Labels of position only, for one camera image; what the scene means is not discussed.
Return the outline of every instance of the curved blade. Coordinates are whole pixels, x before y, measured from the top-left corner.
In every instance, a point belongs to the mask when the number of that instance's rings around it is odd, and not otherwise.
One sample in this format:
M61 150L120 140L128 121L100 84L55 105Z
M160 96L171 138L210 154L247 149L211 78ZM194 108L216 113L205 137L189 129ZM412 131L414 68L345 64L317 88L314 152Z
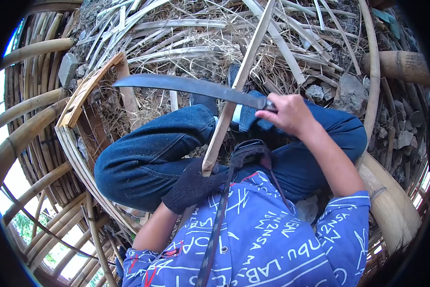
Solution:
M113 86L171 89L228 100L245 106L251 106L257 110L265 109L268 106L266 97L244 94L219 83L211 83L187 77L135 74L119 79L113 84Z

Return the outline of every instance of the knitted glove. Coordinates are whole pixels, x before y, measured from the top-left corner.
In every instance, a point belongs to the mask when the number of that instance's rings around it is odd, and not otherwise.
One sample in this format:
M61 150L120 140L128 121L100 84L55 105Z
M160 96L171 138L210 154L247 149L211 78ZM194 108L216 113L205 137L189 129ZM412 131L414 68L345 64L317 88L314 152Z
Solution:
M182 214L187 207L217 192L219 186L228 180L227 174L202 176L203 159L201 157L190 163L171 191L161 198L166 207L175 214Z

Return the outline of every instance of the black strap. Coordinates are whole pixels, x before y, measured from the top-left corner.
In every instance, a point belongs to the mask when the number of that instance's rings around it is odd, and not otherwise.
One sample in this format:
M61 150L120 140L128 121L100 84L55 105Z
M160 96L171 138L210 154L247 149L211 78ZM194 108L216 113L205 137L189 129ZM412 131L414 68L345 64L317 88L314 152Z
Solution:
M265 168L269 170L274 183L279 190L282 197L283 203L290 209L290 206L285 198L282 189L277 182L277 179L272 172L272 154L267 148L266 144L262 140L249 140L238 144L231 155L231 163L228 171L228 180L225 183L223 192L221 193L220 203L218 204L218 210L215 215L214 225L212 227L212 233L210 235L207 249L202 260L201 268L198 273L198 280L196 287L205 287L209 281L210 270L215 257L215 250L218 246L218 237L220 236L221 224L223 222L223 216L225 215L226 204L228 202L229 188L231 185L232 176L234 171L241 169L241 167L250 162L259 162Z

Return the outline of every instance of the sock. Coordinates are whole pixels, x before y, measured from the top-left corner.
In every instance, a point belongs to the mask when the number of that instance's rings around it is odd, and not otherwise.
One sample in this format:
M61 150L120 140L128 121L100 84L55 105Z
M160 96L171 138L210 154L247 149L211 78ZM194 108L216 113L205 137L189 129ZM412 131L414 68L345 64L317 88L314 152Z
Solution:
M239 123L241 120L241 110L242 110L242 105L241 104L237 104L236 109L234 110L234 114L232 115L232 121L234 123Z

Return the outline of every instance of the leg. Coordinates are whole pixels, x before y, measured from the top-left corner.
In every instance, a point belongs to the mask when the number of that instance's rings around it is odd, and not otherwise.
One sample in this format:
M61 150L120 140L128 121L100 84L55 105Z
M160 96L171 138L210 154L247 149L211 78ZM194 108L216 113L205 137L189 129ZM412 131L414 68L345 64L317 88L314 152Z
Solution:
M305 102L314 118L321 123L350 160L355 162L364 151L367 143L367 135L360 120L346 112L325 109L307 100ZM242 108L239 124L241 130L250 128L260 130L275 129L272 124L255 118L254 111L249 111L249 109L251 108ZM294 142L282 146L272 153L273 172L285 196L293 202L305 199L312 195L315 189L327 184L317 161L301 141L296 139ZM258 169L265 171L259 165L246 166L239 172L236 181L240 181Z
M154 211L193 160L182 157L209 142L214 129L203 105L154 119L102 152L94 169L98 189L119 204Z

